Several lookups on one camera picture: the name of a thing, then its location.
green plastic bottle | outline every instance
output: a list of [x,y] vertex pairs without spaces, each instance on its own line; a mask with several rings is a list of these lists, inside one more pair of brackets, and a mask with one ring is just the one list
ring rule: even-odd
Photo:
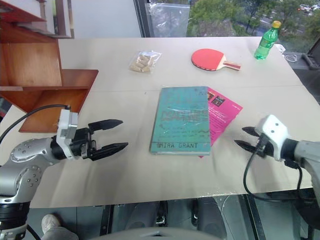
[[254,53],[254,57],[256,59],[266,59],[270,49],[278,39],[278,29],[280,28],[280,26],[281,22],[274,21],[272,23],[272,28],[263,34],[259,46]]

white table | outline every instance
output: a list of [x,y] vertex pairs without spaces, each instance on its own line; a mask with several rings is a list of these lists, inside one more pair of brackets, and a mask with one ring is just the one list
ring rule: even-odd
[[[59,40],[64,69],[98,69],[99,74],[79,114],[79,128],[90,122],[120,119],[123,124],[98,131],[100,146],[129,142],[125,150],[92,162],[63,160],[49,167],[31,202],[33,208],[124,204],[201,196],[244,194],[242,178],[250,153],[234,140],[253,144],[256,139],[241,131],[276,115],[293,139],[319,141],[320,107],[301,84],[276,48],[266,60],[253,52],[258,37],[215,38],[110,38]],[[238,72],[223,68],[208,72],[191,63],[192,53],[214,48],[228,60],[242,64]],[[128,70],[140,50],[162,56],[154,72]],[[152,155],[149,153],[154,118],[162,87],[208,86],[243,106],[243,110],[211,148],[211,155]],[[23,112],[12,107],[0,125],[3,132]],[[12,148],[30,138],[51,134],[19,133],[19,127],[0,145],[3,164]],[[311,187],[303,171],[302,188]],[[252,192],[295,189],[298,171],[272,158],[256,158],[248,175]]]

book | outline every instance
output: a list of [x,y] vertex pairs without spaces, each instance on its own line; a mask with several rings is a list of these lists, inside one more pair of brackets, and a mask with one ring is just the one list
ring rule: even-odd
[[207,90],[212,146],[243,107],[210,87]]
[[161,90],[150,152],[209,155],[210,128],[206,86]]

person's foot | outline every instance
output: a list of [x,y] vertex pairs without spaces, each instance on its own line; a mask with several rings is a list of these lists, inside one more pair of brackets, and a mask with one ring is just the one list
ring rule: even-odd
[[47,214],[42,218],[41,227],[43,234],[45,234],[50,229],[54,229],[59,226],[61,226],[61,223],[53,214]]

wooden paddle handle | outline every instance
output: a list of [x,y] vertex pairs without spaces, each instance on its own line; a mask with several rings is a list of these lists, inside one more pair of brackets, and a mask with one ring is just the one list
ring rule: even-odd
[[234,69],[234,70],[240,70],[241,69],[241,65],[235,62],[231,62],[231,61],[224,61],[223,62],[223,66]]

